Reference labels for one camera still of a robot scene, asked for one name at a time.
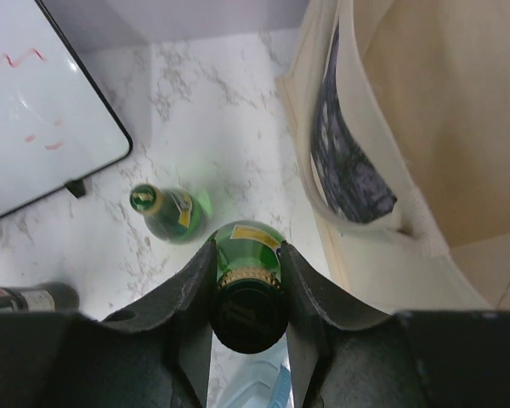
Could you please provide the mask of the green bottle yellow label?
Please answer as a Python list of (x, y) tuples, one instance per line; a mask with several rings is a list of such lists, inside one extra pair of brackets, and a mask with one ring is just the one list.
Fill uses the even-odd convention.
[(188, 191), (138, 184), (129, 195), (131, 208), (141, 215), (150, 233), (162, 241), (183, 245), (199, 238), (207, 226), (207, 213)]

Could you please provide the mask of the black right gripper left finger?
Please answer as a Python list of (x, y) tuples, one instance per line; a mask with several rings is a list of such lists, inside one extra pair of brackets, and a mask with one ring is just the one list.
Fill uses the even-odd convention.
[(0, 407), (203, 407), (217, 251), (102, 321), (0, 314)]

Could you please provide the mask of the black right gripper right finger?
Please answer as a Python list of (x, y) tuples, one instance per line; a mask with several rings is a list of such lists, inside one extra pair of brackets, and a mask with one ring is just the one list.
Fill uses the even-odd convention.
[(510, 312), (385, 314), (281, 246), (297, 407), (510, 407)]

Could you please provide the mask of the green bottle red label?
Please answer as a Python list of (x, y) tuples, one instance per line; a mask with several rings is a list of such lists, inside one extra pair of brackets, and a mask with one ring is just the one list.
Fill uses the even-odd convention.
[(281, 279), (281, 243), (271, 226), (240, 220), (217, 229), (217, 278), (209, 321), (219, 341), (240, 354), (257, 354), (277, 343), (288, 325)]

